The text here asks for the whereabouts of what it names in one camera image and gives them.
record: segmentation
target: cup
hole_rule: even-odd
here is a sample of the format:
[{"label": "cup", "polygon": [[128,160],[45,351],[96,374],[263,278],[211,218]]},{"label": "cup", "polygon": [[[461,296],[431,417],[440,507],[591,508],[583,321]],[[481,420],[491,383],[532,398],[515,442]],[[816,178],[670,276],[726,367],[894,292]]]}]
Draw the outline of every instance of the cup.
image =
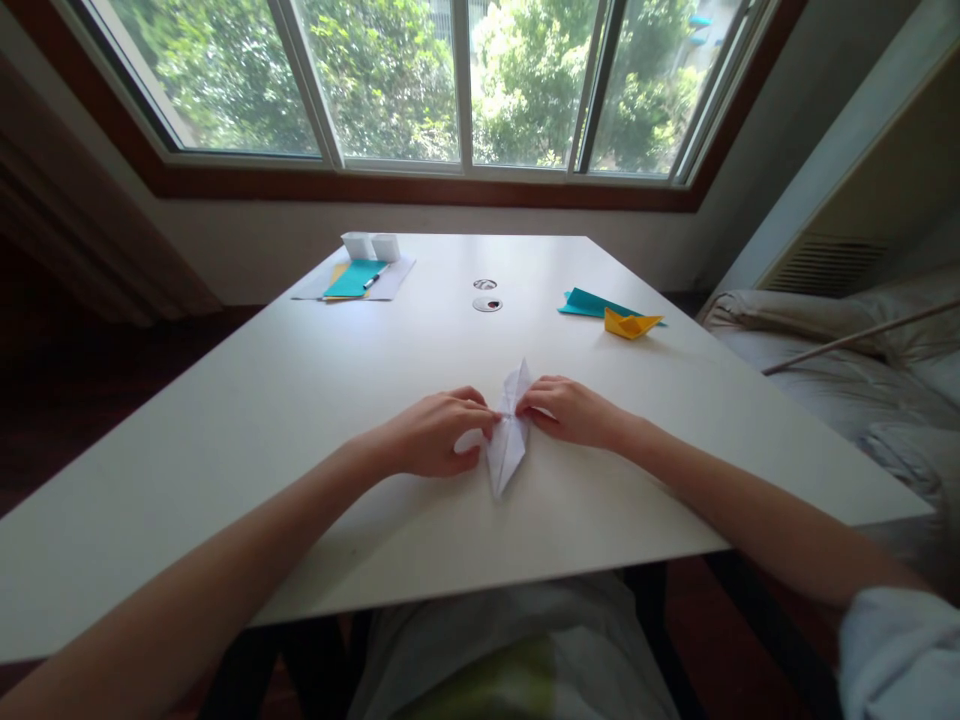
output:
[{"label": "cup", "polygon": [[380,262],[396,262],[400,259],[400,244],[396,235],[374,235],[371,242]]},{"label": "cup", "polygon": [[369,260],[373,257],[373,248],[370,245],[370,233],[350,232],[340,236],[343,246],[351,260]]}]

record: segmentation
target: glass pane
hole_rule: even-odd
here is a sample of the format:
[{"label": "glass pane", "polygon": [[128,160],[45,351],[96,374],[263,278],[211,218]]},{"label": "glass pane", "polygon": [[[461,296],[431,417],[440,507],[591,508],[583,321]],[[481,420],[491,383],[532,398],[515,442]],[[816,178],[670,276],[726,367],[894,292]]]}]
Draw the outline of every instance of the glass pane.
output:
[{"label": "glass pane", "polygon": [[738,0],[628,0],[591,170],[667,175]]},{"label": "glass pane", "polygon": [[266,0],[95,5],[184,147],[319,154]]},{"label": "glass pane", "polygon": [[344,155],[458,160],[450,0],[302,0]]},{"label": "glass pane", "polygon": [[565,167],[597,0],[469,0],[475,164]]}]

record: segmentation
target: air vent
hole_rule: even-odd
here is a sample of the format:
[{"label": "air vent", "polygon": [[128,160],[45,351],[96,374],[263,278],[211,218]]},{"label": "air vent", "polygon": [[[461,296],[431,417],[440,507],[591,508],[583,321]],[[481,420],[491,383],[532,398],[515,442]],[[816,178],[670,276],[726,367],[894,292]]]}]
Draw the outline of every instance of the air vent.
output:
[{"label": "air vent", "polygon": [[843,297],[889,249],[887,240],[804,234],[761,279],[759,288]]}]

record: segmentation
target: blue folded paper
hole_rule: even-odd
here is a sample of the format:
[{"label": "blue folded paper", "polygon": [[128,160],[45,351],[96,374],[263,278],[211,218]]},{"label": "blue folded paper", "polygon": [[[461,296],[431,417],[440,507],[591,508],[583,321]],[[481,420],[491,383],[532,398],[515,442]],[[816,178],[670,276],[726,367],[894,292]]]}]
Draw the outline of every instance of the blue folded paper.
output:
[{"label": "blue folded paper", "polygon": [[[617,305],[609,300],[604,300],[598,295],[588,293],[586,290],[574,288],[571,292],[564,293],[567,298],[567,304],[562,308],[557,308],[560,312],[570,315],[587,315],[589,317],[603,317],[604,308],[610,308],[617,315],[636,315],[637,317],[646,317],[643,313],[625,308],[623,305]],[[667,327],[664,322],[657,323],[658,326]]]},{"label": "blue folded paper", "polygon": [[354,260],[343,271],[343,275],[327,288],[324,297],[363,297],[367,293],[364,284],[386,266],[387,263],[379,260]]}]

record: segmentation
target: forearm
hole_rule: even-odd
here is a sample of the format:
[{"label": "forearm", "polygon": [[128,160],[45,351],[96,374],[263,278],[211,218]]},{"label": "forearm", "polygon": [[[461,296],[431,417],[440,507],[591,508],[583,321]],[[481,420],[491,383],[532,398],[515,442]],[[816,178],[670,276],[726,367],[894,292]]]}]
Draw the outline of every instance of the forearm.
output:
[{"label": "forearm", "polygon": [[929,590],[877,545],[755,475],[630,416],[616,447],[728,542],[797,592],[846,607],[868,587]]},{"label": "forearm", "polygon": [[348,443],[104,616],[11,691],[0,716],[159,716],[383,474]]}]

